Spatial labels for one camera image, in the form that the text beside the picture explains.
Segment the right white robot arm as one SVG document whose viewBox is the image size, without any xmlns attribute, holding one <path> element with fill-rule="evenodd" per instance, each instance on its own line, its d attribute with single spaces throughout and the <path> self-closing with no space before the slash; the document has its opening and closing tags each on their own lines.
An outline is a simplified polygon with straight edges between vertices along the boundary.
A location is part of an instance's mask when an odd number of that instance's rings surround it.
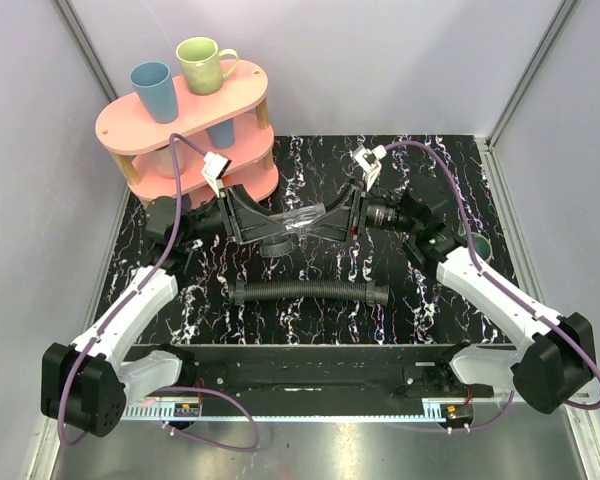
<svg viewBox="0 0 600 480">
<path fill-rule="evenodd" d="M 356 183 L 346 185 L 328 205 L 316 206 L 310 232 L 345 241 L 364 228 L 404 232 L 409 261 L 434 275 L 491 320 L 513 347 L 455 347 L 434 371 L 434 384 L 446 396 L 468 385 L 516 391 L 535 410 L 549 414 L 600 371 L 593 329 L 578 313 L 560 314 L 522 292 L 478 257 L 469 235 L 459 236 L 443 221 L 446 198 L 426 203 L 412 190 L 398 201 L 373 198 Z"/>
</svg>

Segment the clear plastic canister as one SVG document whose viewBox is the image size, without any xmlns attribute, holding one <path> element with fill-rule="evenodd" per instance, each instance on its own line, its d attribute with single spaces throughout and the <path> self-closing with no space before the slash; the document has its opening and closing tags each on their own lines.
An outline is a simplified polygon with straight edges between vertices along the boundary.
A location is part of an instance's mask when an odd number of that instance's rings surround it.
<svg viewBox="0 0 600 480">
<path fill-rule="evenodd" d="M 309 227 L 326 213 L 323 203 L 290 210 L 269 217 L 283 227 L 283 232 L 269 235 L 259 242 L 259 252 L 264 258 L 278 258 L 289 255 L 298 245 L 299 238 L 305 236 Z"/>
</svg>

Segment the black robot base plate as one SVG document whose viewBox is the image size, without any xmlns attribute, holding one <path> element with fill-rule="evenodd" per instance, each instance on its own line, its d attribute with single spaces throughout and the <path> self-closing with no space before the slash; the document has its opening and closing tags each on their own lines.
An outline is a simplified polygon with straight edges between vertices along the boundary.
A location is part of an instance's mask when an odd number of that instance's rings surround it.
<svg viewBox="0 0 600 480">
<path fill-rule="evenodd" d="M 441 368 L 448 346 L 194 345 L 191 385 L 217 389 L 258 417 L 420 415 L 425 399 L 478 402 Z"/>
</svg>

